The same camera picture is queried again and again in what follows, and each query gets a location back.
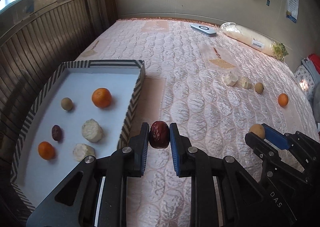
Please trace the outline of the pink quilted bed cover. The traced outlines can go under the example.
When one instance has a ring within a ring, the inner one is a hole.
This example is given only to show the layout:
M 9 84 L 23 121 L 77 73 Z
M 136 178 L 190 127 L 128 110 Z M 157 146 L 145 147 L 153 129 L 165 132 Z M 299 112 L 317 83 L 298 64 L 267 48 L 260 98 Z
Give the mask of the pink quilted bed cover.
M 221 31 L 207 37 L 183 21 L 122 20 L 79 59 L 143 60 L 145 82 L 131 132 L 143 122 L 174 122 L 193 146 L 212 157 L 233 156 L 255 180 L 262 162 L 245 143 L 253 124 L 319 139 L 310 103 L 290 68 Z M 233 87 L 222 81 L 229 72 L 239 77 Z M 250 89 L 240 85 L 243 76 L 251 80 Z M 255 92 L 258 82 L 262 94 Z M 278 104 L 281 93 L 289 97 L 286 107 Z

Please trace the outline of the wrapped white daikon radish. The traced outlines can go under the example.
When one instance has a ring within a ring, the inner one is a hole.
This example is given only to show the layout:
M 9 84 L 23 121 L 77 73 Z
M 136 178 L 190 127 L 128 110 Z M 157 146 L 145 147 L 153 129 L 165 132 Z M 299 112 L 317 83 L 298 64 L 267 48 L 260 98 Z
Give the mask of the wrapped white daikon radish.
M 289 54 L 282 43 L 271 40 L 242 25 L 234 22 L 225 22 L 220 25 L 220 28 L 228 37 L 244 43 L 268 56 L 274 57 L 279 61 L 284 61 L 285 57 Z

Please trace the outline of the wrinkled red jujube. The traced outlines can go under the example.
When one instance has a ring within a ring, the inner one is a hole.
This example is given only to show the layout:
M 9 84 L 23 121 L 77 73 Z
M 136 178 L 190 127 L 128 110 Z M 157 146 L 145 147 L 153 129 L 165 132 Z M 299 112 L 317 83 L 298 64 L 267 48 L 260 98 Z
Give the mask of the wrinkled red jujube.
M 52 127 L 52 139 L 55 141 L 61 141 L 62 139 L 62 129 L 59 125 L 54 125 Z

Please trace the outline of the small corn cob chunk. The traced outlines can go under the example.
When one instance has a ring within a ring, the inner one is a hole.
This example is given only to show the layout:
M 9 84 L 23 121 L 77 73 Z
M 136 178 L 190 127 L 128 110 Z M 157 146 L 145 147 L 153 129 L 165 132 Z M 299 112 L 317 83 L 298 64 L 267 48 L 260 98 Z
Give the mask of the small corn cob chunk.
M 243 76 L 240 79 L 240 85 L 242 86 L 242 88 L 244 89 L 250 89 L 252 87 L 252 82 L 248 77 Z

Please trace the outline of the pale corn cob chunk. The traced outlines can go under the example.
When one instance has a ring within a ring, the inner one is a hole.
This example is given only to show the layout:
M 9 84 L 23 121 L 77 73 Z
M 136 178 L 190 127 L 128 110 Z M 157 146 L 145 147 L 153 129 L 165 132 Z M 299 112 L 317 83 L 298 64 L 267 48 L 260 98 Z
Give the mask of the pale corn cob chunk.
M 93 147 L 86 145 L 86 144 L 76 144 L 73 149 L 73 158 L 75 161 L 82 161 L 87 156 L 94 156 L 95 157 L 95 150 Z

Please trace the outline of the brown longan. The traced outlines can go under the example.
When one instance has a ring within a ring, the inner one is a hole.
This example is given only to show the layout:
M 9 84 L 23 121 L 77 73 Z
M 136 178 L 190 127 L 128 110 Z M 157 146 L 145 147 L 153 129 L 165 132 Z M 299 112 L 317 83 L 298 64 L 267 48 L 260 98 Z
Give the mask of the brown longan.
M 254 133 L 255 135 L 257 135 L 261 139 L 265 139 L 265 129 L 261 124 L 253 124 L 250 127 L 249 132 Z
M 256 83 L 254 86 L 255 92 L 258 94 L 262 94 L 264 91 L 264 85 L 260 82 Z

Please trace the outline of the large orange mandarin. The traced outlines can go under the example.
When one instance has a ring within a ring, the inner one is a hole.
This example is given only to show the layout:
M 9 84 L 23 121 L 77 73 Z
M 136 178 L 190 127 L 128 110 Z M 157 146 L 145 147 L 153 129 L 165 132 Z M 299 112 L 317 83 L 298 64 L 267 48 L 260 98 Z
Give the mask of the large orange mandarin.
M 92 102 L 98 108 L 107 108 L 112 102 L 112 95 L 107 88 L 98 88 L 92 94 Z

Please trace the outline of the striped cardboard box tray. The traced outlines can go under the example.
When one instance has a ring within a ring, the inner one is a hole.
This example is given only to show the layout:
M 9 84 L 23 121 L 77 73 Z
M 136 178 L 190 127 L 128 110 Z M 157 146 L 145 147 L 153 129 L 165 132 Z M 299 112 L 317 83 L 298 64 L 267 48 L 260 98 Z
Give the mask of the striped cardboard box tray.
M 85 121 L 94 119 L 103 129 L 102 139 L 92 144 L 97 158 L 127 145 L 144 77 L 142 60 L 82 60 L 59 65 L 32 104 L 12 159 L 10 182 L 29 211 L 76 167 L 73 149 L 87 143 L 81 134 Z M 98 88 L 107 88 L 112 95 L 107 108 L 92 102 Z M 72 100 L 71 111 L 61 107 L 63 98 Z M 61 141 L 52 139 L 54 125 L 62 129 Z M 38 145 L 43 141 L 55 148 L 54 159 L 39 156 Z

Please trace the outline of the dark red jujube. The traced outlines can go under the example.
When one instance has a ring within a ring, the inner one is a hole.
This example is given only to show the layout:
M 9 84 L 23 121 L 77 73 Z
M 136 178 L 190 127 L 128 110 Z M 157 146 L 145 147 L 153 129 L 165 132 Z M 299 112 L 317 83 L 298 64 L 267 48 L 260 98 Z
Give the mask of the dark red jujube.
M 155 121 L 151 125 L 148 140 L 153 148 L 167 148 L 170 142 L 169 126 L 164 121 Z

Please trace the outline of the floral pillow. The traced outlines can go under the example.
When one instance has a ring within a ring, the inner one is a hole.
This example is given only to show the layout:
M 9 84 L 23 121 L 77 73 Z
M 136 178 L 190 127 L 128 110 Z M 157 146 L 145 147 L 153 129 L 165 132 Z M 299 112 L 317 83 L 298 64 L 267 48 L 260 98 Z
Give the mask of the floral pillow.
M 310 72 L 301 64 L 294 72 L 294 77 L 307 100 L 312 103 L 315 91 L 315 82 Z

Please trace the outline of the large corn cob chunk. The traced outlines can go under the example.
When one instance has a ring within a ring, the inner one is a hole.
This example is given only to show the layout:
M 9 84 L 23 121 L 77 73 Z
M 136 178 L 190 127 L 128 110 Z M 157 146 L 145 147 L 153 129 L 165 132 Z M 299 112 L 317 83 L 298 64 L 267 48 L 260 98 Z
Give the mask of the large corn cob chunk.
M 103 137 L 103 129 L 97 121 L 89 119 L 82 125 L 81 134 L 89 142 L 99 142 Z

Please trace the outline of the corn cob chunk with tip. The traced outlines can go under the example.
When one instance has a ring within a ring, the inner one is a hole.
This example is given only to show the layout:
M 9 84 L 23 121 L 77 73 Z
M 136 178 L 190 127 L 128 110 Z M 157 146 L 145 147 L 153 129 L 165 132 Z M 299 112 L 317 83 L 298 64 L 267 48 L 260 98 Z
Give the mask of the corn cob chunk with tip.
M 227 86 L 232 86 L 232 87 L 235 86 L 238 80 L 239 80 L 239 77 L 232 72 L 229 72 L 222 76 L 222 81 Z

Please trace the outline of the white blue flat device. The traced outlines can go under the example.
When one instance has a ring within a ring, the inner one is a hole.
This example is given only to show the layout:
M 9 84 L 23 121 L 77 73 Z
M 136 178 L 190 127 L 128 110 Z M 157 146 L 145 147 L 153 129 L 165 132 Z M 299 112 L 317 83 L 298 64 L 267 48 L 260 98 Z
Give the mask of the white blue flat device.
M 191 23 L 190 27 L 194 31 L 206 35 L 208 37 L 213 37 L 216 35 L 216 31 L 212 27 L 206 25 Z

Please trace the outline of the red cloth pile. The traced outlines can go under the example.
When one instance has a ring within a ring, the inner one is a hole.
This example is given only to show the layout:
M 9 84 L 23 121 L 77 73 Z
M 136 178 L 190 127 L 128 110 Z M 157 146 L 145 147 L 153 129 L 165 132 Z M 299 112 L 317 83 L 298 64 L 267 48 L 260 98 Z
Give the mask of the red cloth pile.
M 320 73 L 320 57 L 316 54 L 310 54 L 308 56 L 308 59 L 313 63 L 317 72 Z

